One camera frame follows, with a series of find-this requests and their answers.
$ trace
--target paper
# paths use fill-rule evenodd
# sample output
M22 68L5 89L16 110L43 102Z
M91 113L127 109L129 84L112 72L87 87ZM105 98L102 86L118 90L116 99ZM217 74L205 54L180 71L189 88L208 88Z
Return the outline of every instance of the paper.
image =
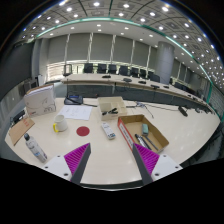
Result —
M64 115L65 118L88 121L91 110L92 107L90 106L65 105L58 115Z
M12 144L15 145L20 138L34 125L33 120L25 118L15 124L10 130L9 135L12 140Z

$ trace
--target white box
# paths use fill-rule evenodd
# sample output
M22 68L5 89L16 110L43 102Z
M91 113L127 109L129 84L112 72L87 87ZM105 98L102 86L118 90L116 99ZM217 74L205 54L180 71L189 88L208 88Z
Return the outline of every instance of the white box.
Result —
M29 90L24 96L29 117L56 111L54 85L44 85Z
M122 97L98 97L97 100L101 121L117 119L118 116L127 115L127 109ZM102 115L103 112L108 112L114 108L117 108L117 114Z

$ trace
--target cardboard box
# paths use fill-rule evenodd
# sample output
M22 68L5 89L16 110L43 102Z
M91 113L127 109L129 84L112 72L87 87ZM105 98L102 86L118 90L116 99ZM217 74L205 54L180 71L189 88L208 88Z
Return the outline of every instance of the cardboard box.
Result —
M163 151L163 149L169 144L168 140L162 135L162 133L152 125L144 115L130 115L118 117L118 128L120 129L123 137L127 141L130 149L133 149L133 143L140 145L135 137L135 134L142 135L142 124L147 124L149 129L148 137L158 148L158 151L153 145L148 142L144 137L151 150L155 153Z
M29 117L36 117L56 111L54 85L30 89L24 96Z
M98 97L97 100L101 121L117 119L119 116L127 115L122 97ZM117 114L102 115L103 112L108 112L114 108L117 108Z

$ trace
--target document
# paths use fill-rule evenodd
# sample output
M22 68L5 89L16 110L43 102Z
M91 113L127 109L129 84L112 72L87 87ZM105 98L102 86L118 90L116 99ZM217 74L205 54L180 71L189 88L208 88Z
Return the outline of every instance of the document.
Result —
M90 106L64 105L58 115L64 115L65 118L88 121L91 110L92 107Z

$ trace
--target white bottle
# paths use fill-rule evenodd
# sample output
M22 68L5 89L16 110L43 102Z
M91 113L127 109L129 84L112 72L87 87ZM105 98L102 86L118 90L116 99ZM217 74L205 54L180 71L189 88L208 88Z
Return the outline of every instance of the white bottle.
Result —
M27 133L24 135L24 138L26 139L26 145L30 149L30 151L42 163L44 163L47 160L47 156L44 153L44 151L40 148L40 146L37 144L36 140L32 136L29 136Z

